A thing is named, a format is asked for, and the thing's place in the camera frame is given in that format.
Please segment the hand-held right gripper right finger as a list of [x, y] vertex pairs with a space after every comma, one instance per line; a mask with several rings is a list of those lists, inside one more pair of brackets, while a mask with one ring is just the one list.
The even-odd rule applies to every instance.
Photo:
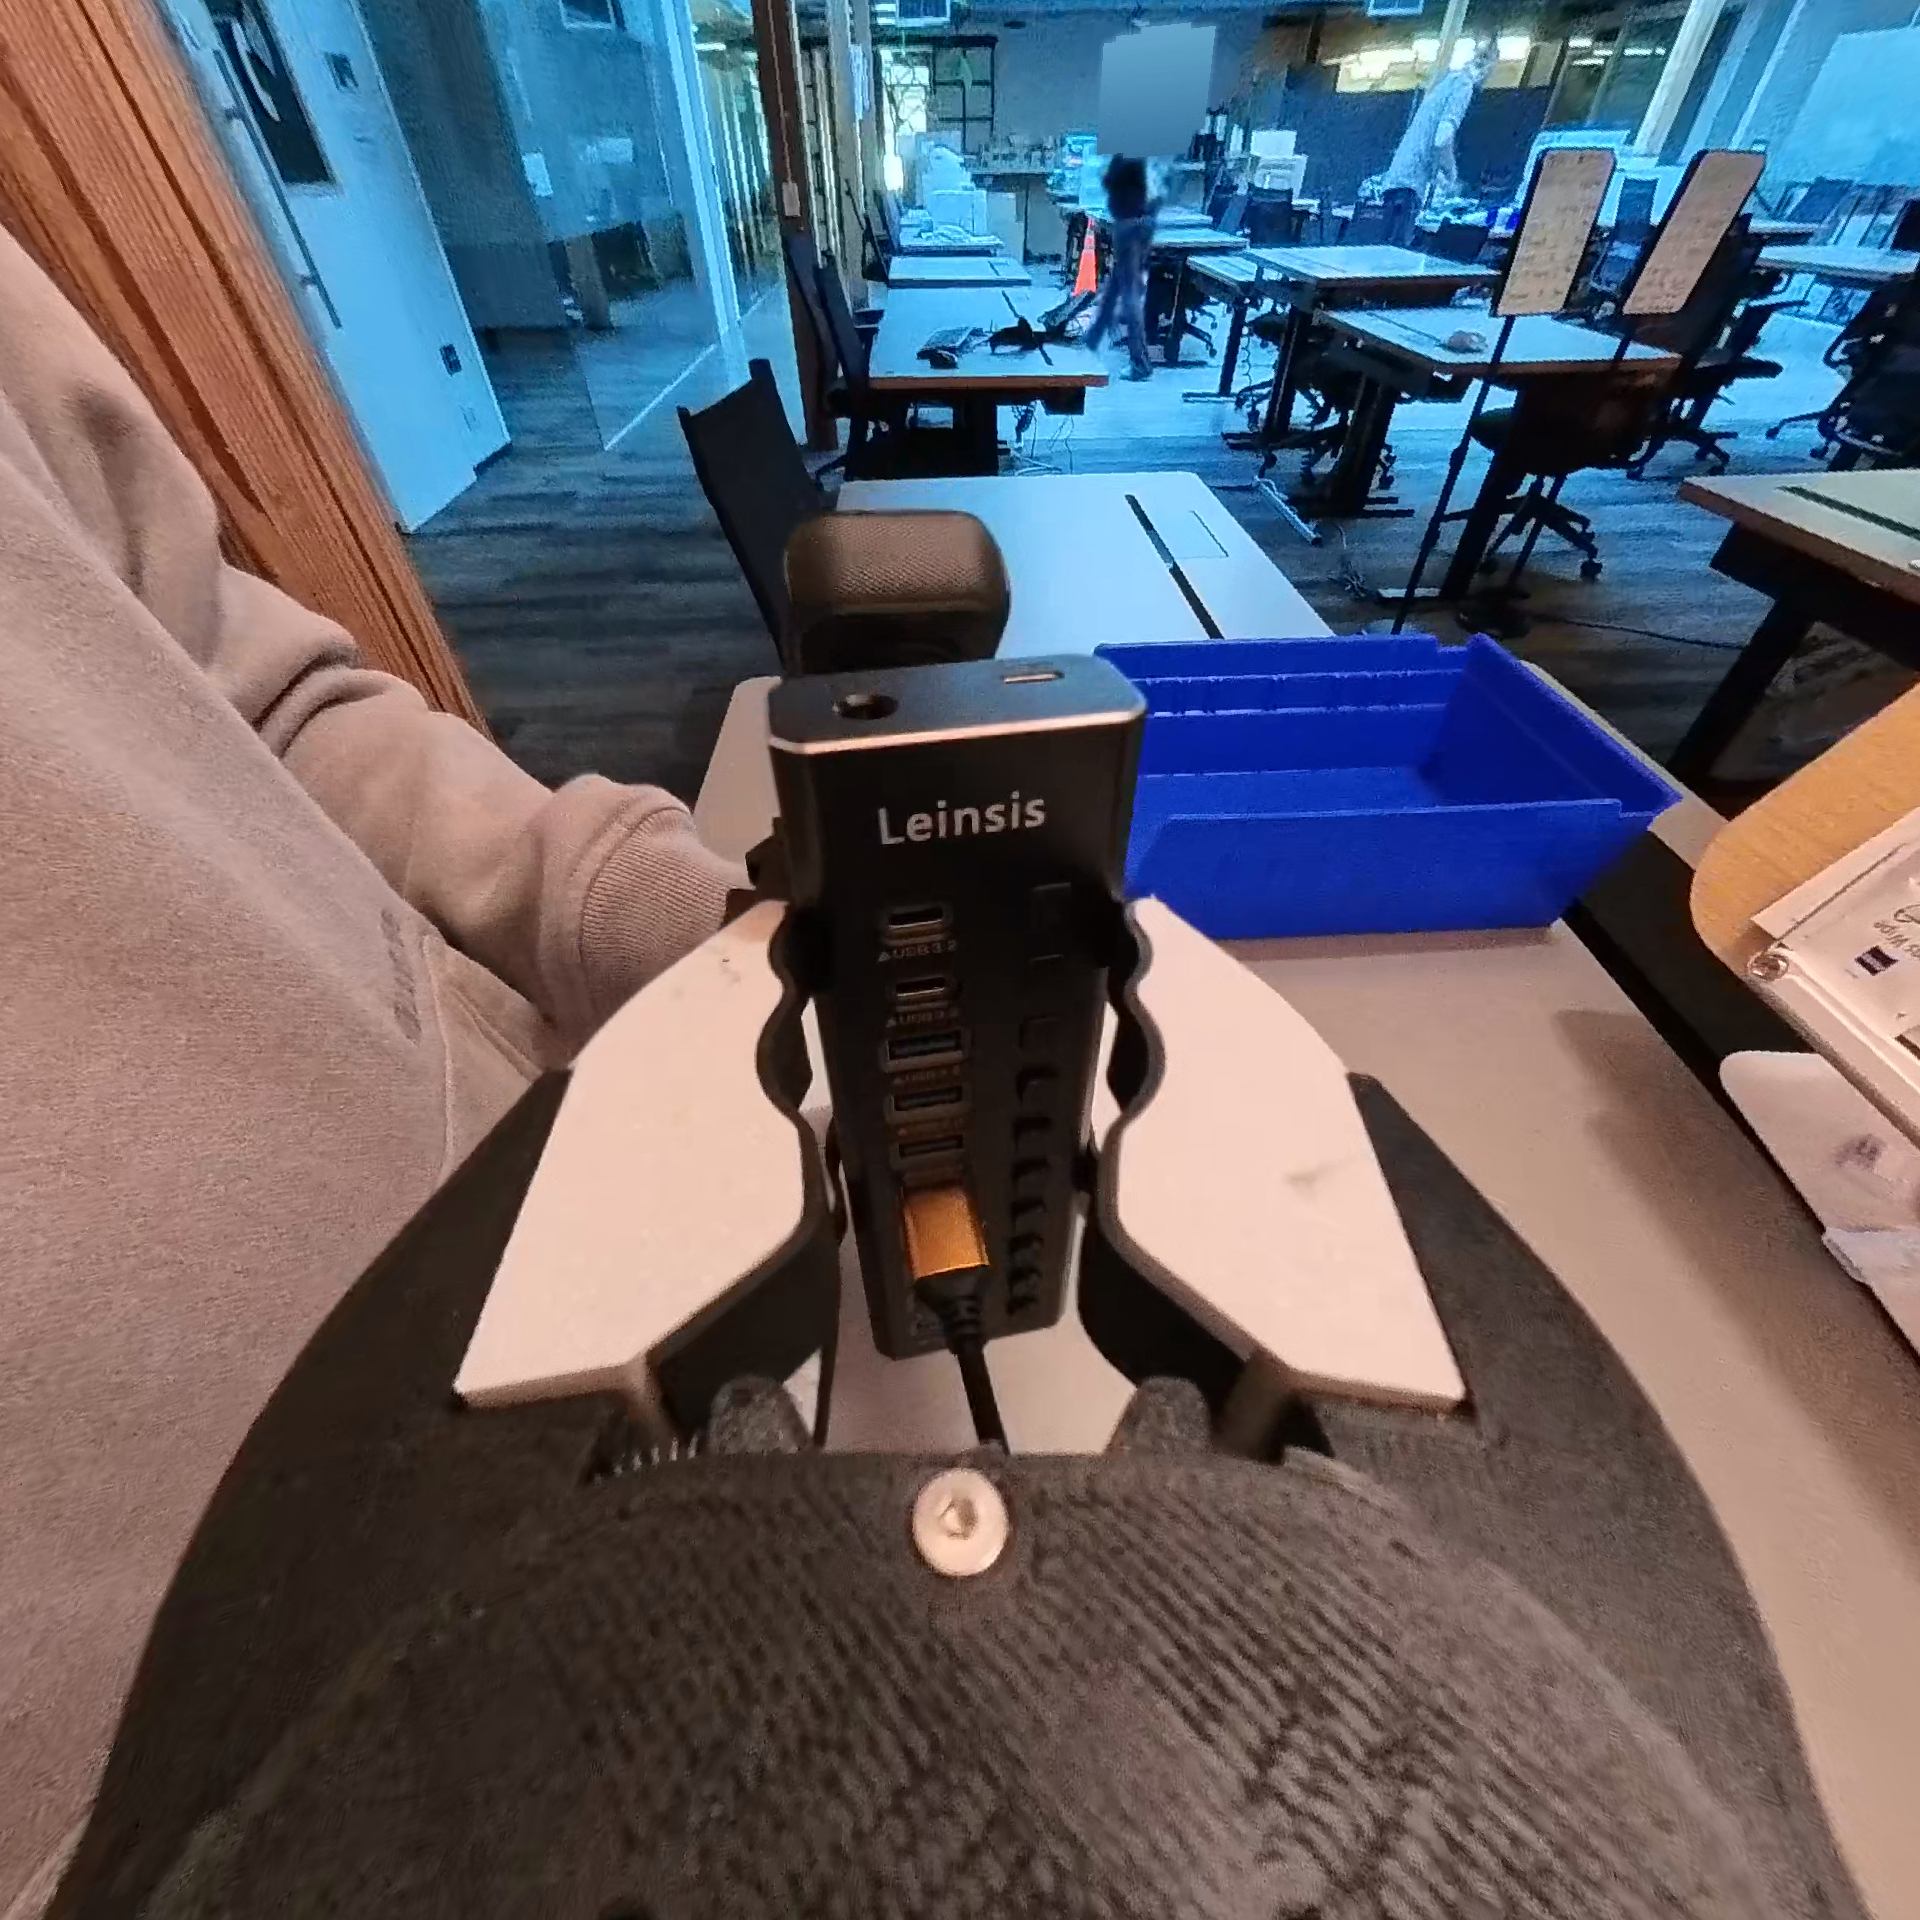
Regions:
[[1159, 899], [1122, 910], [1092, 1095], [1077, 1310], [1125, 1379], [1470, 1400], [1351, 1080], [1252, 968]]

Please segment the white note board on stand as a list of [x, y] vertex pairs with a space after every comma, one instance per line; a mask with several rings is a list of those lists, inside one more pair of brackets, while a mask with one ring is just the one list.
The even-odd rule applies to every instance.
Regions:
[[1555, 319], [1564, 311], [1615, 170], [1618, 157], [1610, 148], [1552, 148], [1533, 163], [1514, 246], [1489, 300], [1489, 311], [1497, 322], [1494, 345], [1484, 368], [1476, 376], [1474, 409], [1452, 451], [1443, 491], [1428, 518], [1412, 573], [1393, 607], [1390, 623], [1393, 636], [1403, 635], [1421, 597], [1428, 563], [1439, 546], [1457, 477], [1470, 457], [1474, 425], [1484, 410], [1494, 373], [1505, 362], [1515, 325], [1525, 319]]
[[1664, 319], [1693, 300], [1718, 244], [1741, 219], [1763, 167], [1766, 154], [1757, 148], [1713, 148], [1688, 161], [1666, 217], [1649, 237], [1619, 292], [1618, 319]]

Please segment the wooden-top desk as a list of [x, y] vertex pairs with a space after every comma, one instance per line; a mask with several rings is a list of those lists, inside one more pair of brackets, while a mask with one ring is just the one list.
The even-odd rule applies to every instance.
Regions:
[[1221, 428], [1221, 442], [1235, 451], [1303, 442], [1292, 406], [1308, 384], [1313, 350], [1330, 340], [1330, 315], [1440, 307], [1460, 292], [1487, 293], [1494, 280], [1494, 269], [1387, 246], [1248, 247], [1188, 259], [1181, 282], [1231, 310], [1213, 399], [1235, 398], [1235, 364], [1256, 332], [1254, 319], [1265, 311], [1278, 319], [1265, 410], [1254, 427]]
[[1499, 320], [1453, 307], [1345, 310], [1319, 319], [1330, 329], [1325, 360], [1357, 373], [1357, 399], [1339, 456], [1323, 477], [1313, 518], [1369, 512], [1380, 456], [1396, 409], [1431, 394], [1457, 396], [1474, 383], [1514, 391], [1531, 379], [1586, 376], [1610, 367], [1667, 376], [1678, 356], [1633, 345], [1567, 319]]
[[1918, 472], [1715, 477], [1682, 499], [1726, 521], [1709, 566], [1768, 600], [1761, 626], [1667, 757], [1699, 787], [1815, 628], [1918, 668]]

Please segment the person's left forearm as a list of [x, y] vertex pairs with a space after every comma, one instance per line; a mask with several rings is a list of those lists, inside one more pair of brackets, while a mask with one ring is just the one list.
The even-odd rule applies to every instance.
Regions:
[[687, 959], [747, 888], [684, 805], [584, 775], [546, 787], [469, 722], [360, 658], [334, 620], [221, 568], [208, 665], [326, 820], [469, 963], [525, 1006], [489, 1014], [529, 1062], [570, 1062]]

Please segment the white flat stand base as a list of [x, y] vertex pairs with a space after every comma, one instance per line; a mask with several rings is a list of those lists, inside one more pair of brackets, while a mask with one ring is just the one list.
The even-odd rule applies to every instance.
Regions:
[[1824, 1229], [1918, 1226], [1916, 1145], [1832, 1062], [1741, 1050], [1718, 1084]]

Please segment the blue plastic bin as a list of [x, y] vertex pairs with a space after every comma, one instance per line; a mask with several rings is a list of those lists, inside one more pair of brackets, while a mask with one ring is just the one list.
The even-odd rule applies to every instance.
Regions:
[[1140, 640], [1132, 899], [1216, 941], [1544, 927], [1678, 803], [1474, 636]]

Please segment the desk with keyboard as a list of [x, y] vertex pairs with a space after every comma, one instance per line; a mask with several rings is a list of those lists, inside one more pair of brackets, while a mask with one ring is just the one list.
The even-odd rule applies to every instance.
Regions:
[[1055, 304], [1055, 289], [1029, 284], [891, 289], [869, 347], [869, 389], [877, 399], [947, 413], [957, 448], [943, 472], [997, 476], [1002, 409], [1077, 417], [1109, 384], [1106, 364], [1071, 322], [1044, 322]]

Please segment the wooden door frame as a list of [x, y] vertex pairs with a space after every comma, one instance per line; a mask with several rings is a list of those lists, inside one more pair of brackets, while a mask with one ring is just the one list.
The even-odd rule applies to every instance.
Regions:
[[3, 7], [3, 204], [208, 483], [227, 557], [485, 731], [156, 4]]

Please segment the white packets on side table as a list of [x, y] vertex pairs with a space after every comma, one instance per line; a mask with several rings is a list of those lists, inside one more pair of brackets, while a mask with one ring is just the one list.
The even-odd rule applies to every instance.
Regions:
[[1758, 910], [1768, 985], [1863, 1046], [1918, 1046], [1918, 811]]

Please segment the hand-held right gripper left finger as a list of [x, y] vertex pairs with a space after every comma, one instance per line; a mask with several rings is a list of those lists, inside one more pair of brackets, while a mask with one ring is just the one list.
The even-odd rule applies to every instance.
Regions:
[[465, 1406], [706, 1411], [735, 1379], [822, 1383], [840, 1252], [782, 924], [750, 906], [577, 1059], [453, 1380]]

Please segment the wooden sign board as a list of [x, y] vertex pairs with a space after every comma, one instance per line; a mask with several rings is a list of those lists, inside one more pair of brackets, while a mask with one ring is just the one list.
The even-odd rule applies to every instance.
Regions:
[[1779, 963], [1763, 959], [1766, 937], [1752, 927], [1758, 910], [1908, 811], [1918, 811], [1916, 689], [1728, 824], [1695, 869], [1689, 913], [1704, 945], [1729, 972], [1916, 1136], [1918, 1046], [1916, 1054], [1863, 1046], [1796, 995], [1772, 989]]

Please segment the white desk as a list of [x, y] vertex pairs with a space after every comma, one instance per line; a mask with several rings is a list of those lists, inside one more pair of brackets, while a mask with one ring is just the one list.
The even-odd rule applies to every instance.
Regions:
[[1195, 472], [850, 482], [865, 512], [977, 518], [1012, 600], [1001, 656], [1106, 642], [1327, 636], [1327, 626]]

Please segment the black office chair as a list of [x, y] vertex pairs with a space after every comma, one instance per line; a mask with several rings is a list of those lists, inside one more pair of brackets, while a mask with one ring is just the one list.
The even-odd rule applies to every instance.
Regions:
[[1775, 423], [1763, 438], [1812, 425], [1812, 457], [1832, 472], [1918, 467], [1918, 277], [1872, 292], [1824, 362], [1843, 372], [1834, 399], [1815, 415]]
[[873, 427], [870, 336], [854, 320], [844, 277], [833, 255], [817, 252], [801, 231], [780, 234], [786, 277], [799, 292], [803, 320], [813, 340], [816, 394], [834, 423], [847, 425], [847, 447], [840, 467], [862, 476]]
[[807, 468], [766, 357], [748, 357], [745, 383], [676, 420], [706, 507], [770, 635], [780, 671], [797, 674], [784, 547], [803, 521], [830, 510]]
[[1585, 472], [1643, 477], [1651, 462], [1673, 442], [1693, 447], [1699, 462], [1726, 467], [1728, 434], [1705, 427], [1716, 396], [1744, 378], [1748, 350], [1721, 345], [1686, 356], [1664, 379], [1636, 376], [1624, 362], [1605, 373], [1575, 373], [1537, 379], [1505, 409], [1484, 413], [1472, 439], [1489, 457], [1494, 523], [1477, 560], [1476, 577], [1494, 573], [1499, 550], [1519, 543], [1505, 579], [1518, 590], [1543, 535], [1578, 555], [1581, 582], [1604, 573], [1593, 520], [1572, 510], [1561, 492]]

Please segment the person's beige sweatshirt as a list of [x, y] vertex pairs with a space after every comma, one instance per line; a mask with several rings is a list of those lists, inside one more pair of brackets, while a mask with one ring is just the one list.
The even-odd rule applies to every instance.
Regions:
[[4, 1915], [284, 1358], [516, 1095], [525, 1006], [262, 745], [217, 514], [4, 237]]

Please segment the black usb hub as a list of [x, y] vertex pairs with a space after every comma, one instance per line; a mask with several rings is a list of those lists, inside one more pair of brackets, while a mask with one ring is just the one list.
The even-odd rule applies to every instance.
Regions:
[[794, 678], [766, 735], [875, 1348], [947, 1345], [914, 1243], [969, 1208], [972, 1328], [1059, 1322], [1144, 700], [1093, 656]]

